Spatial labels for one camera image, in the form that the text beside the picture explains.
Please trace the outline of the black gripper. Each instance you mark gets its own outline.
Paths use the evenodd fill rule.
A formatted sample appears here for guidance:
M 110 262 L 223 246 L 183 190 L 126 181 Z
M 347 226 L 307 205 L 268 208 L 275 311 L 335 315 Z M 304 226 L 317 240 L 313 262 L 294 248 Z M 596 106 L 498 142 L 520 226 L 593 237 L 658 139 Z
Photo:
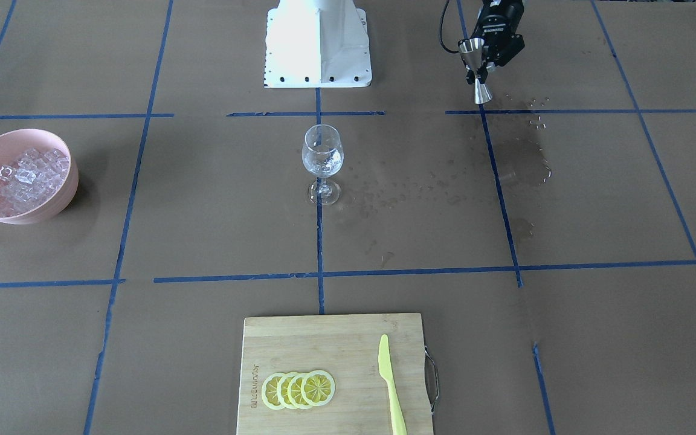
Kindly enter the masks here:
M 524 14 L 525 1 L 483 1 L 472 38 L 483 39 L 487 46 L 485 65 L 466 66 L 470 85 L 485 85 L 487 72 L 504 67 L 525 48 L 524 36 L 515 34 Z

